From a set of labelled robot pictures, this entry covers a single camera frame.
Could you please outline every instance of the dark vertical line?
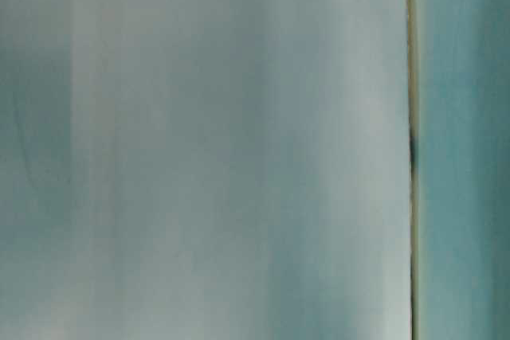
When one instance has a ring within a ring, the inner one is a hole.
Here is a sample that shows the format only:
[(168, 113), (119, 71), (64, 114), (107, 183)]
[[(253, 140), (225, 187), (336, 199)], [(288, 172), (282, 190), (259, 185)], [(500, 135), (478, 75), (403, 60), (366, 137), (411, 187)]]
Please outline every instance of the dark vertical line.
[(418, 339), (418, 61), (416, 0), (406, 0), (407, 5), (407, 65), (409, 92), (409, 132), (410, 132), (410, 238), (411, 238), (411, 337)]

